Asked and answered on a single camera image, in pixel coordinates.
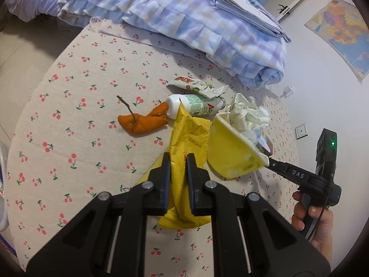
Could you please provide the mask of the orange peel with stem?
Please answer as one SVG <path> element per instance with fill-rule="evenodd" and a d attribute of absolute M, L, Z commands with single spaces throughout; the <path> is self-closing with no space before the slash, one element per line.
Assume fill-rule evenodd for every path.
<path fill-rule="evenodd" d="M 166 115 L 169 106 L 167 102 L 162 102 L 153 108 L 147 115 L 133 113 L 129 104 L 121 96 L 117 96 L 130 112 L 128 115 L 119 115 L 120 126 L 129 134 L 147 134 L 156 131 L 169 124 Z"/>

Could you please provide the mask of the white AD milk bottle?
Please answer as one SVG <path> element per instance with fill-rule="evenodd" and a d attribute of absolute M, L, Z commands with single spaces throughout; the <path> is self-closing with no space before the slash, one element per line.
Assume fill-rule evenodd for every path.
<path fill-rule="evenodd" d="M 172 94 L 166 98 L 167 116 L 176 119 L 179 106 L 182 104 L 191 116 L 207 116 L 216 114 L 226 106 L 222 97 L 208 99 L 197 94 Z"/>

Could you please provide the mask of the white plastic trash basin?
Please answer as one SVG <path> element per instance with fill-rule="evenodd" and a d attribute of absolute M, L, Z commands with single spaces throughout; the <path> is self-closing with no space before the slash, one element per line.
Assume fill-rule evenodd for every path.
<path fill-rule="evenodd" d="M 9 226 L 7 202 L 4 196 L 5 180 L 7 176 L 8 146 L 0 143 L 0 163 L 1 163 L 1 208 L 0 208 L 0 232 L 5 231 Z"/>

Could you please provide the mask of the brown cardboard box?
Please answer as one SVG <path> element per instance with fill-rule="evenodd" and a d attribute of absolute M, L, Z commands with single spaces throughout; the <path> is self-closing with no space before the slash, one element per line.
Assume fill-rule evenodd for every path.
<path fill-rule="evenodd" d="M 264 134 L 258 136 L 256 146 L 266 156 L 271 156 L 273 154 L 273 143 L 270 141 L 269 137 Z"/>

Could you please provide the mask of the cherry print mattress cover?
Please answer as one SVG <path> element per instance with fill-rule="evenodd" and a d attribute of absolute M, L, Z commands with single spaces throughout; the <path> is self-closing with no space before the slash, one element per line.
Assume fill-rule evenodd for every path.
<path fill-rule="evenodd" d="M 171 127 L 134 137 L 118 124 L 147 114 L 178 88 L 178 76 L 253 96 L 271 115 L 273 157 L 298 164 L 288 113 L 182 42 L 94 19 L 51 65 L 17 123 L 3 191 L 22 268 L 99 192 L 129 191 L 168 147 Z"/>

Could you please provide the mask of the flat printed snack wrapper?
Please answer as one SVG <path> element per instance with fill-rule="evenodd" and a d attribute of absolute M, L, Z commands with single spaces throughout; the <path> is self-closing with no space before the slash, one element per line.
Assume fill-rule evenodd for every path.
<path fill-rule="evenodd" d="M 193 79 L 190 77 L 178 76 L 168 82 L 169 86 L 175 86 L 180 89 L 192 91 L 208 99 L 213 99 L 225 94 L 229 85 L 216 87 L 201 79 Z"/>

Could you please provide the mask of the blue plaid ruffled blanket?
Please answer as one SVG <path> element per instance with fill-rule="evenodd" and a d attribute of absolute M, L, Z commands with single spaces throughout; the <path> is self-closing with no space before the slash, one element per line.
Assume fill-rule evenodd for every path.
<path fill-rule="evenodd" d="M 58 0 L 58 18 L 84 27 L 91 18 L 128 23 L 181 41 L 244 85 L 258 89 L 285 74 L 286 45 L 215 6 L 213 0 Z"/>

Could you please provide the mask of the folded striped sheet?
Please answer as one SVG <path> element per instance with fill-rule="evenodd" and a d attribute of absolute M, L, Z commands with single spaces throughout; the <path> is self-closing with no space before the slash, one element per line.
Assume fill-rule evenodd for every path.
<path fill-rule="evenodd" d="M 274 38 L 291 39 L 283 31 L 277 19 L 271 15 L 257 0 L 213 0 L 215 6 L 223 11 L 243 19 L 261 32 Z"/>

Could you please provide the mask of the white wall switch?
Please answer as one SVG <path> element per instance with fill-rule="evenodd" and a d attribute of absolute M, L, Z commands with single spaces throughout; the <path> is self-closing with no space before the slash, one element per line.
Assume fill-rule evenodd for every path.
<path fill-rule="evenodd" d="M 301 124 L 295 128 L 296 139 L 301 139 L 308 136 L 308 126 L 307 123 Z"/>

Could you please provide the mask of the white wall plug charger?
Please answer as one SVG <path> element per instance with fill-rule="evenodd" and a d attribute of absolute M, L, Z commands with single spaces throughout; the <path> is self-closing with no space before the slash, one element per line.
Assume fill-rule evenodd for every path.
<path fill-rule="evenodd" d="M 288 98 L 294 93 L 295 93 L 294 88 L 292 86 L 287 86 L 285 89 L 283 89 L 283 92 L 282 92 L 280 97 L 281 98 Z"/>

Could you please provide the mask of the colourful wall map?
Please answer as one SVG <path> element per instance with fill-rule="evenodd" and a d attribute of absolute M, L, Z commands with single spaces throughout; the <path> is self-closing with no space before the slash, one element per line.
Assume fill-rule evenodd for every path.
<path fill-rule="evenodd" d="M 354 4 L 331 0 L 306 23 L 346 62 L 359 83 L 368 76 L 368 27 Z"/>

